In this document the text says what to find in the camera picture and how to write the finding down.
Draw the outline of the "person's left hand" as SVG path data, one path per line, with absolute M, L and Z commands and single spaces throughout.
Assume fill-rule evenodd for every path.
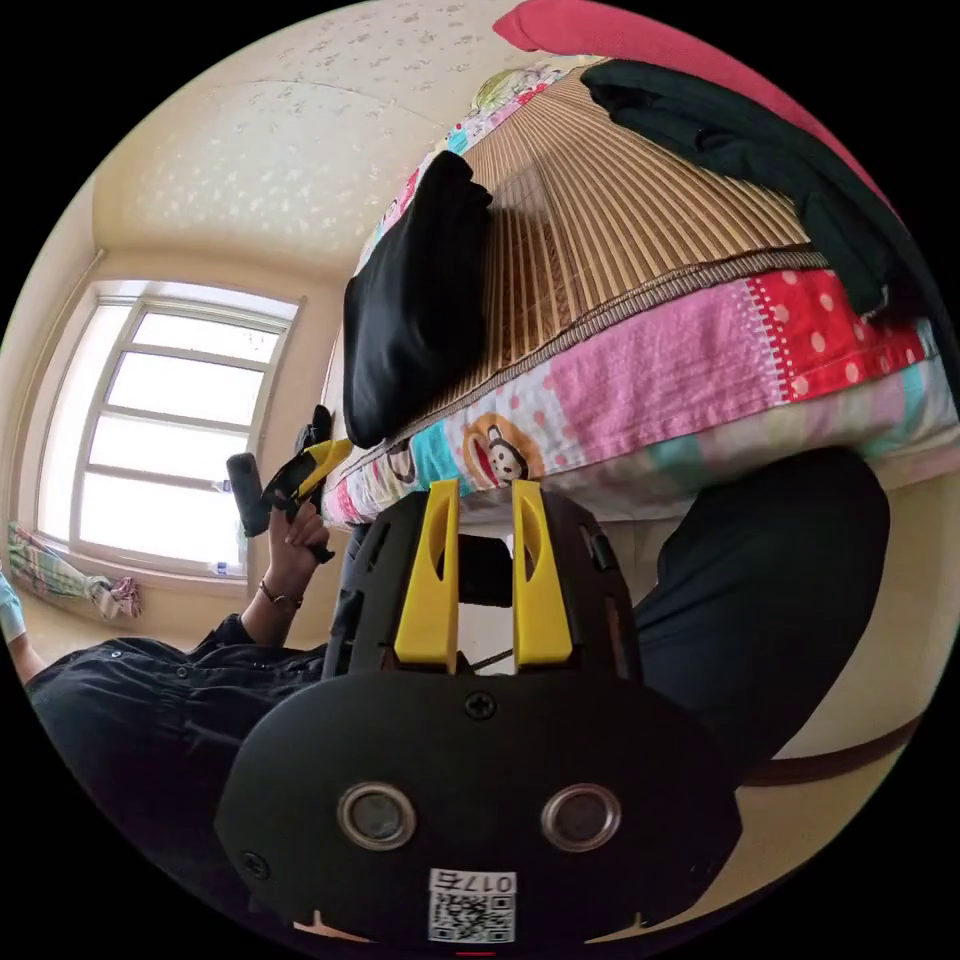
M 319 566 L 313 549 L 328 544 L 322 516 L 311 502 L 301 504 L 292 519 L 284 510 L 273 508 L 267 536 L 269 564 L 264 582 L 275 594 L 302 596 Z

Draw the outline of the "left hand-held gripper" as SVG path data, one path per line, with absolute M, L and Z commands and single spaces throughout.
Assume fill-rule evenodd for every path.
M 300 430 L 293 456 L 275 470 L 260 496 L 267 522 L 266 536 L 273 508 L 284 510 L 287 518 L 292 519 L 301 504 L 311 502 L 319 513 L 328 475 L 352 452 L 353 444 L 349 439 L 332 439 L 329 410 L 322 405 L 316 406 L 312 419 Z M 330 555 L 328 546 L 315 547 L 313 552 L 319 563 L 326 562 Z

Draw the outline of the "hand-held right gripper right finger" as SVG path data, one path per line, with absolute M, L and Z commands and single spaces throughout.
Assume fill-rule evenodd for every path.
M 573 641 L 540 486 L 515 481 L 512 504 L 515 666 L 564 665 L 573 653 Z

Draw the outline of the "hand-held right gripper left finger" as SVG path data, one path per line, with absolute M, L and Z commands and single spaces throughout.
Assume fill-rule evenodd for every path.
M 459 485 L 431 485 L 395 636 L 400 665 L 454 672 L 458 654 Z

